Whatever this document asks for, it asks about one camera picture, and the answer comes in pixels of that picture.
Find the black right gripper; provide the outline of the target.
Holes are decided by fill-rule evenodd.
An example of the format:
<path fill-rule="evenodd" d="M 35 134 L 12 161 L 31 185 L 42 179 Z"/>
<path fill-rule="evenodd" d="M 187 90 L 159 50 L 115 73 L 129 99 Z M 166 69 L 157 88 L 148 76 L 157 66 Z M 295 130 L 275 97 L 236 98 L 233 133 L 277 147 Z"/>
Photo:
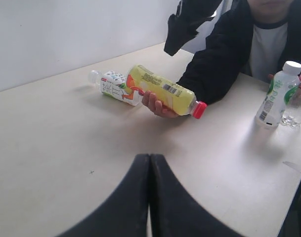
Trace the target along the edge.
<path fill-rule="evenodd" d="M 174 56 L 194 39 L 198 35 L 197 29 L 215 18 L 220 4 L 220 0 L 180 0 L 176 13 L 168 18 L 164 52 Z"/>

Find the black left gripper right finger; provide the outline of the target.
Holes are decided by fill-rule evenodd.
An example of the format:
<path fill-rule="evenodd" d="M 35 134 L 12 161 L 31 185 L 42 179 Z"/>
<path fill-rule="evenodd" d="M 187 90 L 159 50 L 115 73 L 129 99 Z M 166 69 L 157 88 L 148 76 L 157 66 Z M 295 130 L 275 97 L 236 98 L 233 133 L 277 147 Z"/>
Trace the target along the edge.
<path fill-rule="evenodd" d="M 154 237 L 240 237 L 181 185 L 165 157 L 150 156 L 149 206 Z"/>

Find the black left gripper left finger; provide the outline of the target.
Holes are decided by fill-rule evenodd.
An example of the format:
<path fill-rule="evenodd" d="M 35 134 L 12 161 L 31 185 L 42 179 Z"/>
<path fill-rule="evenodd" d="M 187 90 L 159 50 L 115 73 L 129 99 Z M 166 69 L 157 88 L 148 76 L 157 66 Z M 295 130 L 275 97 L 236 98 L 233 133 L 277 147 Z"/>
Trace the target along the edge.
<path fill-rule="evenodd" d="M 125 177 L 90 215 L 61 237 L 146 237 L 150 156 L 134 158 Z"/>

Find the black jacket sleeve forearm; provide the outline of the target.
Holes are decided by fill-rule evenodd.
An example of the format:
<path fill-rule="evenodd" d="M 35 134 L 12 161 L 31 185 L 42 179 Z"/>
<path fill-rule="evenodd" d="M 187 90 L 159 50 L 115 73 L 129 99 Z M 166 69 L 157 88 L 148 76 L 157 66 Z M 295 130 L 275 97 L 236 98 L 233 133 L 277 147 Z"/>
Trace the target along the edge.
<path fill-rule="evenodd" d="M 249 59 L 252 37 L 250 14 L 225 13 L 206 38 L 205 50 L 194 54 L 177 83 L 207 104 L 221 100 Z"/>

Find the person's open right hand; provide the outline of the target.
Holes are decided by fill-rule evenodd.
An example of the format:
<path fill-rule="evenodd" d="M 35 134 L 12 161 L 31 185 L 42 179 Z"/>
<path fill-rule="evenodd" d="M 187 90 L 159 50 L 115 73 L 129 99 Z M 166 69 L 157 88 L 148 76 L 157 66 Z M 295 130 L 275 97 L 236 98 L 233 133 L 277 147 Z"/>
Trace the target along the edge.
<path fill-rule="evenodd" d="M 142 104 L 146 106 L 153 114 L 162 118 L 176 118 L 179 115 L 173 110 L 166 107 L 162 101 L 160 101 L 156 94 L 150 91 L 144 92 L 142 98 Z"/>

